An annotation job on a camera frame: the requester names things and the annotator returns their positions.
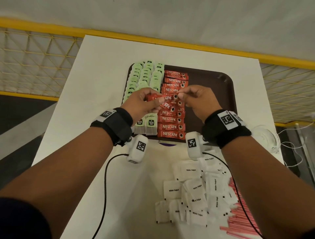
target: table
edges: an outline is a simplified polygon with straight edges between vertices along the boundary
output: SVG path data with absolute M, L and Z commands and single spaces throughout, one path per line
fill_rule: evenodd
M 234 83 L 238 115 L 249 129 L 266 125 L 276 132 L 258 60 L 85 36 L 33 164 L 86 130 L 99 113 L 120 106 L 129 66 L 145 59 L 226 73 Z M 125 152 L 125 147 L 117 146 L 109 157 Z M 281 152 L 274 155 L 283 162 Z M 128 163 L 123 156 L 113 160 L 107 172 L 106 214 L 97 238 L 232 238 L 217 225 L 156 224 L 154 203 L 163 199 L 163 181 L 172 179 L 170 165 L 186 159 L 185 144 L 166 147 L 150 140 L 142 164 Z M 62 238 L 92 238 L 103 211 L 104 171 L 105 165 Z

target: pile of red straws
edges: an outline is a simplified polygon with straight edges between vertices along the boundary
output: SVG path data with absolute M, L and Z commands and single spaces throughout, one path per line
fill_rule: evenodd
M 230 180 L 229 186 L 233 188 L 234 193 L 237 195 L 236 189 L 235 189 L 235 184 L 234 184 L 232 178 Z M 257 226 L 257 224 L 253 218 L 253 215 L 249 211 L 249 209 L 246 205 L 246 202 L 244 201 L 244 199 L 240 193 L 239 193 L 239 196 L 240 196 L 239 200 L 242 201 L 242 204 L 243 204 L 243 207 L 246 211 L 247 216 L 249 217 L 250 221 L 255 226 L 255 228 L 259 231 L 258 226 Z M 220 230 L 226 231 L 226 233 L 228 235 L 235 236 L 235 237 L 242 238 L 242 239 L 250 239 L 250 238 L 243 236 L 243 235 L 239 235 L 239 233 L 246 233 L 246 234 L 258 236 L 257 232 L 255 232 L 254 228 L 251 226 L 249 220 L 247 219 L 247 217 L 246 217 L 246 215 L 242 209 L 241 204 L 238 202 L 235 204 L 235 206 L 237 206 L 237 208 L 231 209 L 233 216 L 230 216 L 227 220 L 227 223 L 229 226 L 228 227 L 220 226 Z

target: brown tray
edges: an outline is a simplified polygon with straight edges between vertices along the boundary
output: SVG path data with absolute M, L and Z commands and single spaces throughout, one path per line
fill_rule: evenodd
M 129 67 L 127 80 L 131 72 L 131 67 L 132 65 Z M 187 73 L 189 77 L 188 85 L 202 85 L 210 87 L 213 90 L 215 96 L 218 99 L 219 104 L 222 106 L 223 109 L 231 110 L 237 113 L 233 81 L 227 74 L 216 71 L 198 70 L 169 65 L 165 65 L 164 69 Z M 201 128 L 203 126 L 202 121 L 194 114 L 192 108 L 185 107 L 185 111 L 186 114 L 184 118 L 184 123 L 186 124 L 186 133 L 192 131 L 197 131 L 201 133 Z M 181 139 L 161 138 L 157 136 L 148 136 L 148 138 L 163 141 L 185 142 L 185 140 Z

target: wire mesh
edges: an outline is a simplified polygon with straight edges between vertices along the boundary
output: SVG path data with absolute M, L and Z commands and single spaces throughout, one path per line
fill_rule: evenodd
M 59 97 L 83 39 L 0 28 L 0 91 Z M 315 71 L 261 64 L 275 122 L 310 121 Z

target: white sensor device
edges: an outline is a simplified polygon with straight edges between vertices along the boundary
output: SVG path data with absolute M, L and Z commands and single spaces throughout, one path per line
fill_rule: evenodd
M 185 138 L 188 156 L 195 161 L 197 161 L 198 158 L 202 158 L 202 152 L 204 152 L 205 147 L 203 144 L 208 143 L 207 141 L 203 140 L 203 136 L 200 133 L 194 131 L 186 133 Z
M 134 164 L 141 163 L 146 153 L 148 142 L 149 139 L 141 134 L 138 134 L 134 138 L 131 137 L 131 141 L 125 143 L 129 146 L 127 161 Z

